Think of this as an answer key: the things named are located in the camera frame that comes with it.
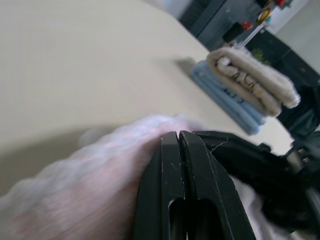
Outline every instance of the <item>table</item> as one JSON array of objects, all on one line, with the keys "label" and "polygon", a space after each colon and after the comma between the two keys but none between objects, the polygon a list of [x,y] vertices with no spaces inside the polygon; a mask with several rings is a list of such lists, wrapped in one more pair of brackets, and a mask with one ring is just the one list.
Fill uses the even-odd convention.
[{"label": "table", "polygon": [[247,136],[190,80],[182,66],[208,51],[146,0],[3,0],[0,30],[0,194],[68,157],[85,130],[149,114],[290,148],[276,119]]}]

